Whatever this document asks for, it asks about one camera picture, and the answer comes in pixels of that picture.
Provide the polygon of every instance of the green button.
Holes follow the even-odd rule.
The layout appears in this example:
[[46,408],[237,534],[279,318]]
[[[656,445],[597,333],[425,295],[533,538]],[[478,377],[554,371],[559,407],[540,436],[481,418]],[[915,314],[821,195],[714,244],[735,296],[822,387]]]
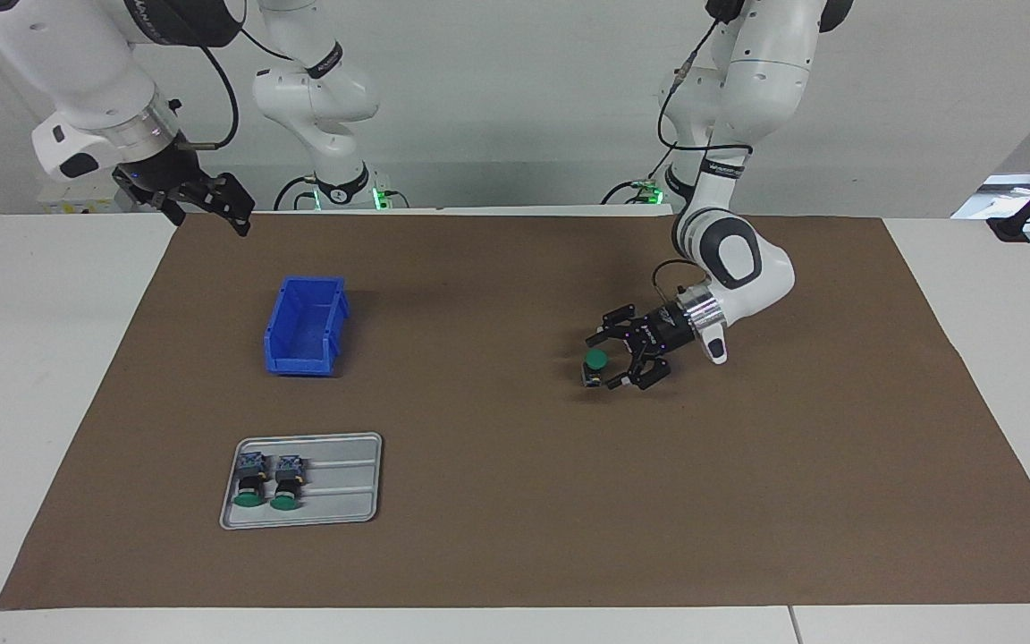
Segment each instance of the green button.
[[587,367],[592,368],[592,370],[598,371],[607,366],[609,363],[607,358],[607,352],[600,348],[592,348],[587,351],[586,363]]
[[291,495],[278,495],[278,497],[273,497],[273,501],[269,501],[269,505],[272,505],[275,510],[295,510],[297,509],[297,498],[291,497]]
[[265,500],[261,498],[261,494],[254,492],[243,492],[238,494],[237,497],[233,498],[233,502],[240,505],[241,508],[256,508],[261,503],[265,503]]

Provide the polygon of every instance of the blue bin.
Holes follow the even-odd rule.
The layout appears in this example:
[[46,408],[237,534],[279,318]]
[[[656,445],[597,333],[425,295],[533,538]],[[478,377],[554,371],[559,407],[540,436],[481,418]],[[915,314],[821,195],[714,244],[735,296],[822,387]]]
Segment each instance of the blue bin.
[[282,376],[331,376],[346,317],[343,277],[285,277],[265,331],[269,371]]

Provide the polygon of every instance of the white table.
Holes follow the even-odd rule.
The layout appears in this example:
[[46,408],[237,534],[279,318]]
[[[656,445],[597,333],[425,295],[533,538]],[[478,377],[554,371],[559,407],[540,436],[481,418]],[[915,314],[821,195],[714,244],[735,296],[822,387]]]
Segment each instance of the white table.
[[[887,225],[1030,476],[1030,247],[971,221]],[[0,590],[172,231],[151,214],[0,216]],[[290,637],[363,643],[784,644],[794,620],[806,644],[1030,641],[1030,607],[29,611],[0,613],[0,641],[258,641],[281,623]]]

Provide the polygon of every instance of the metal tray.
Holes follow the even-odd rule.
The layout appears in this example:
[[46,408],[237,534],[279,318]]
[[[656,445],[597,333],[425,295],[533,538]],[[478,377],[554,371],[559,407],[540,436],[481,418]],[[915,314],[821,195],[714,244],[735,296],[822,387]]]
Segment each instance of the metal tray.
[[[229,484],[220,506],[220,527],[226,530],[268,529],[282,526],[313,526],[368,521],[376,516],[380,488],[380,451],[383,438],[375,432],[354,435],[299,437],[247,437],[237,444],[229,468]],[[237,493],[234,469],[243,451],[265,453],[269,473],[278,456],[295,453],[304,461],[304,486],[295,510],[275,510],[266,502],[256,508],[241,508],[233,502]],[[277,484],[265,482],[265,499],[273,498]]]

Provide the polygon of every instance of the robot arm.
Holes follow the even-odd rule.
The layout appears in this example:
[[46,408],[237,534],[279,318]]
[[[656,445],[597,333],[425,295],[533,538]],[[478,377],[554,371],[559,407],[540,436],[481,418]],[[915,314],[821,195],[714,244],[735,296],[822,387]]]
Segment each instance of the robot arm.
[[253,98],[261,112],[308,148],[315,185],[332,203],[372,203],[372,171],[344,125],[372,118],[379,109],[368,74],[343,60],[317,0],[261,0],[261,14],[275,48],[291,58],[256,74]]
[[[708,3],[719,21],[715,26],[721,26],[712,47],[718,70],[676,74],[671,93],[683,84],[689,91],[663,101],[679,146],[691,147],[679,151],[666,175],[672,191],[688,202],[676,217],[672,238],[678,252],[708,278],[645,316],[633,317],[633,306],[604,316],[588,345],[624,339],[632,355],[628,370],[608,379],[608,386],[657,383],[670,374],[661,357],[695,338],[711,362],[727,362],[724,330],[793,289],[788,255],[733,214],[728,203],[753,145],[792,118],[800,103],[824,29],[823,13],[832,11],[830,20],[838,24],[848,5],[851,0]],[[692,183],[681,178],[687,168],[694,170]]]
[[[37,158],[60,180],[112,169],[119,187],[174,224],[184,219],[184,201],[224,216],[244,236],[253,200],[232,174],[211,178],[200,170],[195,146],[131,54],[135,28],[139,41],[195,44],[200,37],[220,45],[237,24],[220,0],[131,7],[119,0],[0,0],[0,52],[55,105],[31,135]],[[126,18],[115,20],[124,10]],[[190,28],[196,15],[203,16],[201,33]]]

